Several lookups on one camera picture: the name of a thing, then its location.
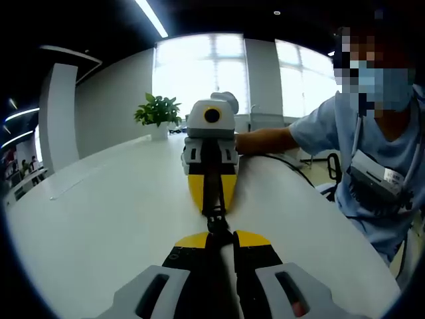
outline black cable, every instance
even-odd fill
[[[296,171],[297,173],[299,173],[302,177],[304,177],[304,179],[313,187],[313,188],[315,188],[314,187],[314,185],[313,185],[313,183],[312,182],[310,182],[310,180],[307,178],[307,176],[305,176],[304,175],[304,173],[298,168],[298,167],[296,167],[294,164],[292,164],[292,163],[290,163],[290,162],[288,162],[288,161],[286,161],[286,160],[284,160],[284,159],[282,159],[282,158],[278,158],[278,157],[276,157],[276,156],[271,156],[271,155],[268,155],[268,154],[254,154],[254,155],[244,155],[244,156],[246,156],[246,157],[254,157],[254,156],[262,156],[263,158],[272,158],[272,159],[274,159],[274,160],[278,160],[278,161],[281,161],[282,163],[285,163],[286,165],[288,165],[293,171]]]

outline green plant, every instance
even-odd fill
[[[142,125],[157,124],[162,122],[172,122],[175,125],[181,123],[181,118],[177,116],[180,109],[177,107],[181,103],[174,103],[176,98],[168,99],[162,96],[154,97],[150,93],[145,94],[147,104],[139,105],[135,111],[134,120]]]

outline gray gripper housing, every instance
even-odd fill
[[[306,305],[307,313],[302,316],[303,319],[367,318],[350,314],[338,307],[332,301],[330,289],[294,263],[258,268],[255,271],[266,293],[273,319],[297,318],[279,278],[289,282],[291,288],[300,296],[300,302]]]
[[[367,319],[350,314],[332,301],[329,288],[294,263],[256,269],[273,319],[296,319],[280,282],[285,278],[300,296],[307,313],[303,319]],[[150,266],[114,294],[112,306],[97,319],[173,319],[188,270]]]
[[[114,294],[111,308],[97,319],[143,319],[146,313],[151,319],[173,319],[189,273],[188,270],[149,266]]]

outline white column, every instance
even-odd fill
[[[282,115],[282,87],[276,44],[245,39],[245,48],[251,104],[261,107],[261,113]]]
[[[75,84],[78,68],[56,63],[40,95],[40,145],[49,174],[79,160],[75,138]]]

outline window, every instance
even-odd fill
[[[337,84],[331,59],[299,45],[276,40],[284,116],[301,118],[333,96]]]
[[[180,116],[213,92],[232,92],[248,113],[248,78],[242,35],[191,35],[161,41],[155,49],[153,95],[177,97]]]
[[[43,162],[43,157],[41,156],[40,130],[38,125],[35,128],[34,141],[35,141],[35,153],[37,156],[37,161],[39,161],[41,164]]]

